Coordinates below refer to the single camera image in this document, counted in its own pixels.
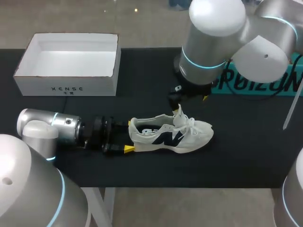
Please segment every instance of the white sneaker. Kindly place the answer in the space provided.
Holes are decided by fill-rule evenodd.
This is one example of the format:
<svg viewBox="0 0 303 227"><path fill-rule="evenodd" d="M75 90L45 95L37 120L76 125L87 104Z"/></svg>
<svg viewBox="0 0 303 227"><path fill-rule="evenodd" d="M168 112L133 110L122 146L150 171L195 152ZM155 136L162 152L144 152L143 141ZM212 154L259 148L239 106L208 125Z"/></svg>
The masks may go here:
<svg viewBox="0 0 303 227"><path fill-rule="evenodd" d="M212 126L195 121L183 114L179 105L175 116L165 114L130 121L128 132L135 151L152 151L161 148L177 153L188 153L205 146L214 135Z"/></svg>

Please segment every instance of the printed lettering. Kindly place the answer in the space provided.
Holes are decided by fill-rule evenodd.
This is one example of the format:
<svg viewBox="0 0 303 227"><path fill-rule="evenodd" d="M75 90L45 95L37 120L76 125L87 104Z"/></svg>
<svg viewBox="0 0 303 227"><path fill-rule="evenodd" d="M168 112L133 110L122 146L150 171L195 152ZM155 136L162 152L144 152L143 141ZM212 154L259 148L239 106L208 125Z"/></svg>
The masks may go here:
<svg viewBox="0 0 303 227"><path fill-rule="evenodd" d="M298 91L298 88L299 88L299 85L302 81L302 77L303 77L303 74L301 75L301 78L299 79L299 81L297 82L297 73L294 72L293 75L289 76L288 77L288 80L284 86L284 91L288 91L291 84L293 85L293 91L294 92L297 92Z"/></svg>
<svg viewBox="0 0 303 227"><path fill-rule="evenodd" d="M280 83L279 83L279 87L275 87L275 85L278 83L278 81L270 83L269 90L271 90L271 91L279 91L279 90L283 89L283 85L284 85L284 83L285 83L285 81L287 79L287 76L288 76L288 74L285 73L284 76L282 77Z"/></svg>
<svg viewBox="0 0 303 227"><path fill-rule="evenodd" d="M250 83L249 91L252 91L252 90L254 89L255 84L256 84L256 83L253 82L253 81Z"/></svg>
<svg viewBox="0 0 303 227"><path fill-rule="evenodd" d="M266 87L261 87L263 85L263 83L259 83L257 86L256 86L256 91L266 91Z"/></svg>
<svg viewBox="0 0 303 227"><path fill-rule="evenodd" d="M224 82L226 82L226 81L227 82L232 81L232 79L234 78L234 76L235 76L235 73L234 73L233 70L227 70L226 75L221 75L218 89L222 90Z"/></svg>
<svg viewBox="0 0 303 227"><path fill-rule="evenodd" d="M238 73L233 87L236 90L243 90L243 89L245 89L247 87L247 83L248 83L248 80L246 78L242 77L241 74Z"/></svg>

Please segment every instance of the open box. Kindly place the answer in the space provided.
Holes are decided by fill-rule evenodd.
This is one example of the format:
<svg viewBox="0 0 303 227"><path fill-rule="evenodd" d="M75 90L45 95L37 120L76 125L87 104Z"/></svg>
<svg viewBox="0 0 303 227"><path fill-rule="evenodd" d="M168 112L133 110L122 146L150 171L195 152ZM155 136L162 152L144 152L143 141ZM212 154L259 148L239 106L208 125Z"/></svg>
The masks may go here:
<svg viewBox="0 0 303 227"><path fill-rule="evenodd" d="M115 96L120 55L116 34L35 34L14 79L24 96Z"/></svg>

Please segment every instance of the gray floor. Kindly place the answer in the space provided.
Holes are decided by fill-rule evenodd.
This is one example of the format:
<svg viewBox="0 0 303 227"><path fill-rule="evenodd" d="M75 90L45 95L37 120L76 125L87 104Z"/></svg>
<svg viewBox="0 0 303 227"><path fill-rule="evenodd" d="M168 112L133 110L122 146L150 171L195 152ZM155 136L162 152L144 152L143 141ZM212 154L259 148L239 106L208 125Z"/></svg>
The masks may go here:
<svg viewBox="0 0 303 227"><path fill-rule="evenodd" d="M0 48L25 48L38 32L119 33L122 47L181 46L188 12L167 2L0 0ZM270 189L120 188L114 227L273 227L273 205Z"/></svg>

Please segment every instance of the table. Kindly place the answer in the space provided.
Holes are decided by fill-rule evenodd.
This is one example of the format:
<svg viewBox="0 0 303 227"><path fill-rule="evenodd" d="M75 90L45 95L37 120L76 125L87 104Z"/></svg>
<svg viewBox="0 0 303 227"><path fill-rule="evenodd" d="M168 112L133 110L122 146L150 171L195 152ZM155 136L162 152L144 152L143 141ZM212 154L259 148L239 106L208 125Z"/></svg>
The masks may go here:
<svg viewBox="0 0 303 227"><path fill-rule="evenodd" d="M0 50L0 133L18 136L24 108L127 121L171 114L166 95L178 85L172 61L180 48L123 49L116 97L23 97L13 79L24 50ZM188 154L159 150L107 157L80 148L57 152L55 166L83 188L99 226L110 226L114 187L278 188L303 147L303 99L286 130L292 97L246 101L233 95L182 104L213 125L215 140ZM98 187L106 187L104 202Z"/></svg>

